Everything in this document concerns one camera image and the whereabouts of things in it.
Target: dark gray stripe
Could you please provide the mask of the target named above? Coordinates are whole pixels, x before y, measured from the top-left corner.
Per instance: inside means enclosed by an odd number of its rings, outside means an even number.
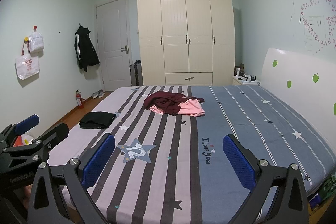
[[[191,86],[188,86],[188,96],[193,96]],[[201,224],[203,222],[198,160],[198,130],[196,117],[193,116],[190,116],[190,214],[190,223]]]
[[[89,142],[89,144],[85,147],[83,152],[80,154],[79,158],[81,158],[84,153],[93,146],[93,144],[100,138],[100,136],[104,133],[105,129],[99,130],[98,134]]]
[[[178,93],[182,92],[182,86],[179,86]],[[177,171],[177,154],[179,151],[179,142],[181,135],[182,115],[177,114],[175,120],[175,127],[173,139],[171,141],[169,156],[172,160],[168,161],[165,196],[163,198],[161,224],[172,224],[174,207],[170,206],[172,200],[175,200],[175,187],[176,187],[176,171]]]
[[[172,92],[173,88],[174,87],[171,86],[169,88],[169,92]],[[153,144],[156,145],[156,147],[155,149],[150,150],[150,153],[149,153],[152,163],[146,164],[145,170],[142,175],[142,181],[141,181],[141,186],[139,189],[138,199],[136,201],[135,209],[132,214],[133,224],[142,224],[143,222],[143,216],[145,215],[145,212],[146,212],[146,206],[147,206],[148,195],[149,195],[149,191],[151,187],[151,181],[152,181],[152,176],[154,172],[155,162],[156,162],[156,158],[157,158],[159,148],[161,145],[163,133],[165,131],[167,117],[168,117],[168,114],[162,115],[160,125],[159,125],[159,128],[157,129],[157,134],[153,142]]]
[[[134,94],[137,93],[137,90],[134,90],[131,95],[127,98],[127,100],[125,101],[125,103],[119,108],[119,110],[117,111],[118,113],[121,113],[124,108],[127,106],[127,104],[131,101],[131,99],[133,98]]]
[[[120,126],[123,125],[123,123],[127,120],[127,118],[132,114],[132,111],[134,110],[134,108],[137,106],[140,98],[142,97],[142,95],[144,94],[144,92],[146,91],[146,89],[148,89],[148,86],[146,86],[141,92],[140,94],[138,95],[138,97],[135,99],[135,101],[133,102],[132,106],[130,107],[130,109],[128,110],[128,112],[125,114],[125,116],[122,117],[121,121],[113,128],[113,130],[111,131],[111,134],[114,136]],[[110,159],[108,160],[103,172],[101,173],[99,179],[98,179],[98,182],[97,182],[97,185],[96,187],[94,188],[93,192],[92,192],[92,195],[91,195],[91,198],[94,202],[96,202],[101,194],[101,191],[105,185],[105,182],[107,180],[107,178],[109,177],[110,175],[110,172],[112,170],[112,167],[113,167],[113,164],[114,162],[116,161],[114,158],[117,158],[117,156],[119,155],[120,153],[120,149],[117,148],[117,146],[115,146],[115,150],[113,151]]]
[[[149,92],[149,94],[152,94],[154,92],[154,90],[156,89],[157,86],[154,86],[151,91]],[[145,108],[142,107],[139,111],[139,113],[137,114],[137,116],[135,117],[135,119],[133,120],[133,122],[131,123],[130,127],[127,129],[127,131],[125,132],[125,135],[127,134],[127,139],[128,137],[131,135],[131,133],[133,132],[135,126],[137,125],[137,123],[139,122],[143,112],[144,112]],[[147,122],[145,124],[145,126],[142,128],[141,132],[140,132],[140,135],[138,137],[138,140],[140,143],[143,142],[143,140],[145,139],[145,136],[148,132],[148,129],[149,127],[151,126],[152,124],[152,121],[153,121],[153,118],[154,118],[154,115],[155,113],[154,112],[151,112],[149,114],[149,117],[147,119]],[[125,142],[127,141],[127,139],[125,139],[125,141],[123,142],[123,138],[121,139],[121,141],[119,142],[118,145],[122,145],[122,144],[125,144]],[[115,192],[113,194],[113,198],[110,202],[110,205],[107,207],[107,210],[106,210],[106,218],[109,222],[111,223],[116,223],[117,220],[116,220],[116,217],[117,217],[117,209],[115,208],[115,205],[116,204],[120,204],[123,196],[124,196],[124,193],[125,193],[125,189],[126,189],[126,186],[127,186],[127,183],[128,183],[128,180],[129,180],[129,177],[131,175],[131,172],[132,172],[132,168],[133,168],[133,165],[135,163],[135,160],[132,160],[132,161],[129,161],[127,163],[125,163],[125,167],[119,177],[119,181],[118,181],[118,184],[115,188]]]

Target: bed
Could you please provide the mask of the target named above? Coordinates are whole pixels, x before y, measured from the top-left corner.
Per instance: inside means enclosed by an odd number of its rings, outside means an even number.
[[[160,115],[144,109],[144,99],[158,90],[204,98],[205,115]],[[297,163],[307,194],[317,190],[335,167],[332,149],[315,129],[259,86],[120,88],[94,111],[117,117],[106,130],[76,125],[51,151],[48,163],[65,164],[80,157],[104,132],[113,134],[116,149],[96,185],[88,189],[111,223],[228,223],[249,190],[242,187],[223,153],[227,134],[234,134],[258,159],[272,165]],[[121,147],[136,143],[146,155],[130,159]],[[66,187],[63,194],[71,206]]]

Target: dark gray star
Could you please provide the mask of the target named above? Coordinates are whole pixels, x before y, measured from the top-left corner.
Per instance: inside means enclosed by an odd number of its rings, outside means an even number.
[[[166,201],[165,203],[169,206],[169,208],[182,210],[180,206],[182,200],[175,200],[174,198],[171,198],[169,201]]]
[[[128,162],[134,159],[140,159],[151,163],[148,151],[156,145],[142,145],[138,139],[134,139],[131,145],[118,145],[118,147],[125,153],[124,161]]]

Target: wardrobe door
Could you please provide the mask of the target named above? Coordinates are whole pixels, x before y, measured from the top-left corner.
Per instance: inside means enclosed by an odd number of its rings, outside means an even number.
[[[232,0],[210,0],[213,33],[212,85],[231,85],[235,70],[235,24]]]
[[[137,0],[144,85],[165,85],[161,0]]]
[[[209,0],[185,0],[189,71],[212,72],[212,26]]]
[[[161,0],[165,71],[189,72],[185,0]]]

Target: green apple sticker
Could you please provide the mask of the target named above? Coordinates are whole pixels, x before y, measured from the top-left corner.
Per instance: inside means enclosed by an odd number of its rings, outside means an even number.
[[[318,77],[317,73],[313,76],[313,82],[316,83],[319,80],[320,77]]]

